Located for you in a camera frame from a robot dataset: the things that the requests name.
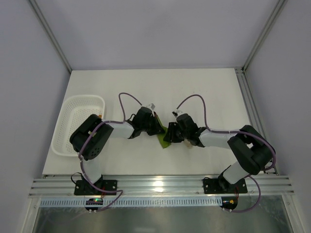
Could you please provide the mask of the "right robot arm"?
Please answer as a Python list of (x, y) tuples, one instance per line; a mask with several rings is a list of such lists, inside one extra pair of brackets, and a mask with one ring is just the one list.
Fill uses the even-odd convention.
[(163, 140), (168, 143), (187, 140), (197, 147), (230, 149), (237, 161), (217, 178), (217, 187), (223, 193), (232, 192), (239, 181), (267, 169), (269, 162), (271, 166), (276, 163), (275, 149), (250, 125), (233, 131), (212, 130), (198, 127), (188, 114), (180, 114), (176, 122), (169, 123)]

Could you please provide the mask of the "green paper napkin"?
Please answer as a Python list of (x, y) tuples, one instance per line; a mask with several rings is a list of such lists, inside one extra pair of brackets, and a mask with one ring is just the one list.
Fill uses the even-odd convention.
[(160, 121), (159, 115), (156, 115), (156, 119), (157, 119), (160, 127), (162, 128), (162, 132), (157, 134), (157, 138), (159, 140), (159, 143), (160, 143), (161, 147), (163, 149), (165, 149), (165, 148), (167, 148), (167, 147), (169, 147), (171, 145), (170, 142), (167, 142), (167, 141), (164, 140), (164, 137), (166, 136), (166, 134), (168, 132), (168, 128), (163, 126), (163, 124)]

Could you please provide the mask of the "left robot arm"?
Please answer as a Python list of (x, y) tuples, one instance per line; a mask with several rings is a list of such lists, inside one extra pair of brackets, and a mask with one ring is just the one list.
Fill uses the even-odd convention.
[(70, 136), (69, 142), (78, 153), (82, 182), (93, 190), (113, 193), (103, 189), (103, 176), (97, 157), (110, 138), (134, 139), (142, 132), (149, 136), (165, 134), (160, 120), (150, 107), (142, 106), (137, 113), (124, 121), (105, 120), (90, 115)]

